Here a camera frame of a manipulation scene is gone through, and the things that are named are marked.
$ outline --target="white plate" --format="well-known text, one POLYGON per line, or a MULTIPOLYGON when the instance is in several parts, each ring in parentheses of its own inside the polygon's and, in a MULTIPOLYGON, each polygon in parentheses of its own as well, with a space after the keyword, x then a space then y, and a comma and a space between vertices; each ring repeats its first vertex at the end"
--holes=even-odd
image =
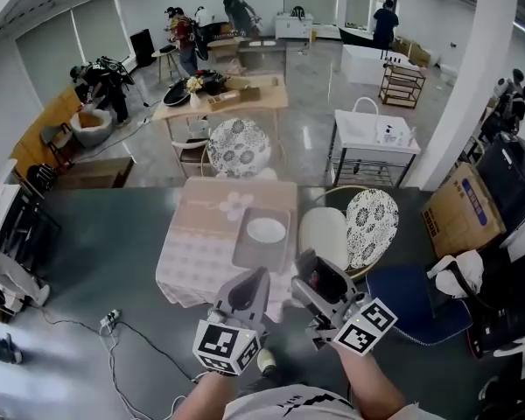
POLYGON ((350 264, 359 269, 383 255, 395 238, 399 209, 382 190, 359 192, 346 210, 350 264))
POLYGON ((247 225, 247 233, 258 242, 272 244, 286 236, 286 227, 272 218, 256 218, 247 225))
POLYGON ((270 160, 270 139, 255 122, 232 118, 219 125, 207 146, 210 163, 229 178, 252 178, 270 160))

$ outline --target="polished concrete floor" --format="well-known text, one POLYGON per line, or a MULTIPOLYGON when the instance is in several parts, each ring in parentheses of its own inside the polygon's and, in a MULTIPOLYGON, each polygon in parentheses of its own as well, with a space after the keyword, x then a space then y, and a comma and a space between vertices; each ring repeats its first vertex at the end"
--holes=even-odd
MULTIPOLYGON (((399 206, 399 233, 377 266, 427 266, 434 253, 420 208, 430 195, 415 188, 388 191, 399 206)), ((49 193, 47 203, 63 229, 51 246, 48 263, 38 271, 52 287, 45 307, 50 321, 70 319, 97 328, 102 317, 119 309, 122 320, 185 370, 186 376, 126 326, 116 328, 117 384, 154 420, 169 415, 175 397, 192 390, 189 378, 202 371, 191 348, 208 306, 185 309, 170 304, 155 282, 159 253, 180 194, 178 187, 49 193)), ((322 189, 300 188, 300 211, 313 207, 320 194, 322 189)), ((353 196, 336 192, 326 204, 346 207, 353 196)), ((281 324, 267 320, 267 346, 291 379, 344 396, 347 380, 336 353, 330 347, 315 353, 305 336, 310 319, 305 309, 287 308, 281 324)), ((6 418, 131 419, 116 396, 108 355, 96 334, 75 324, 47 324, 41 312, 29 307, 9 325, 0 324, 0 337, 6 333, 25 358, 21 366, 0 362, 0 413, 6 418)), ((475 360, 464 334, 427 347, 389 332, 374 356, 409 403, 420 402, 425 410, 448 420, 473 418, 479 409, 479 390, 507 363, 490 356, 475 360)), ((257 376, 251 365, 237 384, 257 376)))
MULTIPOLYGON (((354 85, 347 82, 340 71, 342 43, 318 40, 311 47, 299 42, 289 42, 285 76, 290 106, 280 111, 280 137, 286 152, 286 161, 274 157, 271 164, 279 170, 281 179, 288 179, 300 185, 327 185, 329 176, 325 174, 326 158, 331 141, 334 123, 334 110, 352 110, 354 102, 361 96, 374 99, 381 114, 402 116, 412 127, 416 127, 416 140, 425 150, 439 118, 445 109, 452 87, 439 79, 439 69, 426 71, 427 80, 418 100, 416 109, 398 108, 379 103, 378 87, 354 85)), ((229 67, 230 59, 200 62, 199 67, 215 68, 219 71, 229 67)), ((84 158, 94 156, 107 146, 119 142, 126 136, 136 134, 106 149, 97 155, 100 158, 132 156, 135 166, 129 175, 126 186, 168 186, 182 183, 185 178, 174 157, 169 144, 167 129, 163 122, 150 122, 137 131, 139 123, 148 119, 172 80, 178 78, 170 74, 168 65, 162 62, 162 82, 158 81, 158 63, 136 70, 133 73, 137 87, 144 99, 152 105, 145 108, 134 88, 128 94, 129 112, 132 123, 118 129, 110 139, 95 150, 85 151, 84 158)), ((372 111, 365 102, 359 111, 372 111)), ((235 115, 211 116, 211 126, 235 115)), ((245 113, 262 124, 270 126, 270 114, 265 112, 245 113)), ((185 120, 173 122, 174 136, 178 141, 187 139, 185 120)))

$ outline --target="floral tablecloth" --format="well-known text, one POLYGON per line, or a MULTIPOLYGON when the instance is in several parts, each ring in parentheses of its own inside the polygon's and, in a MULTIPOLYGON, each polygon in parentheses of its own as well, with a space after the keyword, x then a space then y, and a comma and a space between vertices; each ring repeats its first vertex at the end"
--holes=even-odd
POLYGON ((284 306, 293 304, 291 278, 295 270, 291 265, 298 237, 298 186, 291 182, 231 178, 186 181, 156 270, 157 284, 171 303, 185 308, 211 304, 226 281, 247 270, 232 264, 247 207, 290 212, 284 265, 270 272, 266 311, 274 322, 282 321, 284 306))

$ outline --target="gray tray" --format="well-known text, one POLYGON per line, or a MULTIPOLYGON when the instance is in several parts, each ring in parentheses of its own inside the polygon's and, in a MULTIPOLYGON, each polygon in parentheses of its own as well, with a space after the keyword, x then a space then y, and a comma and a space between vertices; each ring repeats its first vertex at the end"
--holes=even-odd
POLYGON ((248 207, 243 213, 232 264, 238 268, 256 269, 263 266, 270 272, 282 274, 288 241, 290 239, 290 212, 269 208, 248 207), (271 218, 286 228, 286 235, 279 242, 267 244, 249 235, 247 225, 257 218, 271 218))

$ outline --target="ceiling light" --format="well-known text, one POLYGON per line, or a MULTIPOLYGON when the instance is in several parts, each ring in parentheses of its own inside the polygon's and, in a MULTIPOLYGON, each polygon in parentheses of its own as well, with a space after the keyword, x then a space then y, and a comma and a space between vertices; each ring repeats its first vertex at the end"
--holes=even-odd
POLYGON ((514 22, 514 27, 515 28, 519 28, 521 31, 523 31, 525 33, 525 27, 520 24, 519 22, 514 22))

